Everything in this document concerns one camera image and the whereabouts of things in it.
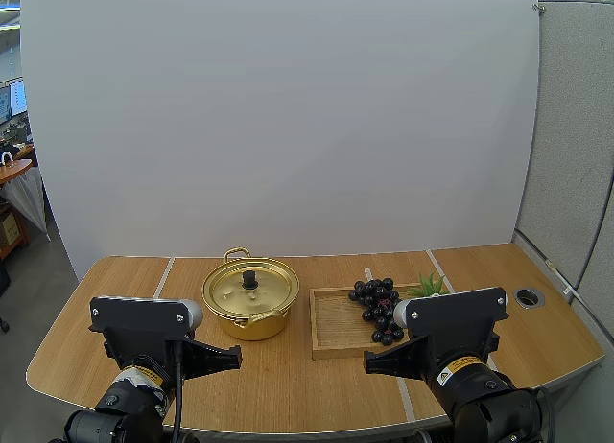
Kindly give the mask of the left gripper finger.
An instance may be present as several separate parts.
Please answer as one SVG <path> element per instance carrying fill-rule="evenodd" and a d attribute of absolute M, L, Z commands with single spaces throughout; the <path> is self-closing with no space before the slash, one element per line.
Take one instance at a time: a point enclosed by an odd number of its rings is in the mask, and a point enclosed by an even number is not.
<path fill-rule="evenodd" d="M 185 380 L 239 369 L 241 363 L 242 352 L 239 345 L 222 349 L 193 339 L 185 339 L 182 342 L 181 367 Z"/>

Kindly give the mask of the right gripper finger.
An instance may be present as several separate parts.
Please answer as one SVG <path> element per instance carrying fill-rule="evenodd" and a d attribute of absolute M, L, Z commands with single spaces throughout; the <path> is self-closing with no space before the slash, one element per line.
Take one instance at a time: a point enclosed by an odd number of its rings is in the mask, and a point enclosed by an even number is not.
<path fill-rule="evenodd" d="M 382 353 L 364 352 L 364 370 L 367 374 L 426 381 L 432 369 L 428 336 L 412 338 Z"/>

